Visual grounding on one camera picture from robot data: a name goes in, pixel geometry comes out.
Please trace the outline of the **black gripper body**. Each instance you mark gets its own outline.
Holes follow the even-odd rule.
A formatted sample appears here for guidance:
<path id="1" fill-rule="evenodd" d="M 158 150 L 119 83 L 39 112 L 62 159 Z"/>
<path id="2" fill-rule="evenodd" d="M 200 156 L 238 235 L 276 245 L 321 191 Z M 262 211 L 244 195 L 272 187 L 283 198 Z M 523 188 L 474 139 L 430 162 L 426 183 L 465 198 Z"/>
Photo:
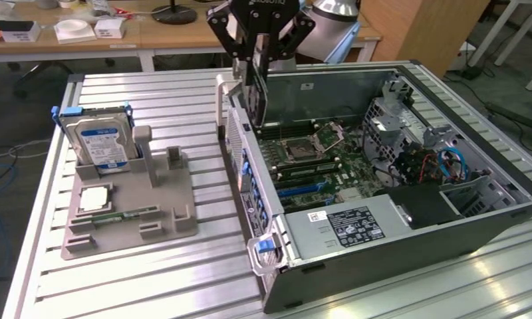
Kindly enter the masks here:
<path id="1" fill-rule="evenodd" d="M 301 1 L 297 0 L 234 0 L 230 1 L 230 10 L 240 21 L 247 21 L 254 17 L 279 17 L 283 21 L 291 20 L 299 10 Z"/>

